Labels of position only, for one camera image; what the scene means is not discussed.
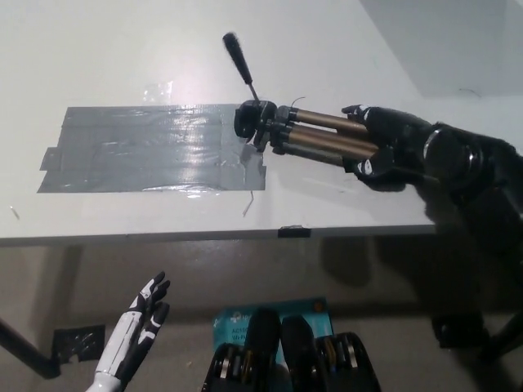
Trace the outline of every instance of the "robotic arm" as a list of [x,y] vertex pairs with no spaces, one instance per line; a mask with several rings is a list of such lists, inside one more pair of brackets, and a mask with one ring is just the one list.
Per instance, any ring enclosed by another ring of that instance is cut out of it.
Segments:
[[[254,91],[238,39],[228,33],[223,41]],[[523,158],[507,142],[393,109],[353,105],[342,110],[347,118],[341,118],[253,97],[236,110],[235,133],[252,140],[258,151],[270,143],[277,154],[335,163],[377,189],[432,178],[480,246],[519,265]]]
[[152,278],[122,314],[98,362],[87,392],[124,391],[154,343],[169,313],[160,302],[171,284],[161,272]]

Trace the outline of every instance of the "duct tape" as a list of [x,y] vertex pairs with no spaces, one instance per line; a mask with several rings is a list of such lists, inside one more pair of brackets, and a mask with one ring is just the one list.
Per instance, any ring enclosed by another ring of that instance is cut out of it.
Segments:
[[264,190],[262,155],[234,133],[236,107],[68,108],[38,192]]

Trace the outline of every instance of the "gray floor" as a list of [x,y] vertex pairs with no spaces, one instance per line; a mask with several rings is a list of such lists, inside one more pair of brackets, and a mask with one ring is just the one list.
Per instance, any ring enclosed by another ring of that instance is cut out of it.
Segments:
[[[464,238],[329,238],[0,249],[0,317],[43,351],[58,327],[104,323],[109,332],[145,281],[173,285],[168,325],[127,390],[196,391],[212,356],[222,307],[326,296],[336,332],[367,346],[385,391],[518,390],[523,349],[493,367],[473,352],[441,350],[430,314],[482,308],[495,331],[521,305],[496,262]],[[85,390],[95,363],[42,381],[0,351],[0,390]]]

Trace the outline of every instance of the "white table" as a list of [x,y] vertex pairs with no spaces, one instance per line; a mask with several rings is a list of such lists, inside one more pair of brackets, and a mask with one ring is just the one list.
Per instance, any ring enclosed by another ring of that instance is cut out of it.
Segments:
[[306,96],[298,107],[328,114],[390,106],[523,147],[522,8],[479,3],[8,2],[0,16],[0,243],[269,237],[291,225],[311,235],[432,232],[415,189],[373,192],[338,167],[270,151],[266,190],[254,192],[246,216],[249,192],[37,194],[39,168],[70,106],[145,105],[145,90],[167,82],[163,103],[249,99],[221,43],[231,30],[258,94],[278,105]]

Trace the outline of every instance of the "tape strip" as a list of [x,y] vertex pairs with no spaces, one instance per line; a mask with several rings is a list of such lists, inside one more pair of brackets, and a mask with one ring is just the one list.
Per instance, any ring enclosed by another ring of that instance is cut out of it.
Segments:
[[264,190],[262,155],[235,135],[235,109],[69,108],[38,192]]

